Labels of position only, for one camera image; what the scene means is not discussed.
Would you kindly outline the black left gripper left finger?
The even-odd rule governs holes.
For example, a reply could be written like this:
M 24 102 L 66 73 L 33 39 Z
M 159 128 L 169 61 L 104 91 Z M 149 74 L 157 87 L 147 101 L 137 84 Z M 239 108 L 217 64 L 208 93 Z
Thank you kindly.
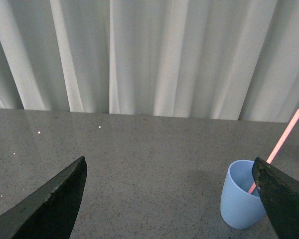
M 0 215 L 0 239 L 68 239 L 87 178 L 81 156 L 20 203 Z

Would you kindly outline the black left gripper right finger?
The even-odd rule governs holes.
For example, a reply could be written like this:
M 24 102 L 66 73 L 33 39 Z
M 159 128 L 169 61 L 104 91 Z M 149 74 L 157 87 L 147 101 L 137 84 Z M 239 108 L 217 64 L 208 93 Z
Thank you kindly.
M 299 239 L 299 181 L 259 157 L 252 175 L 277 237 Z

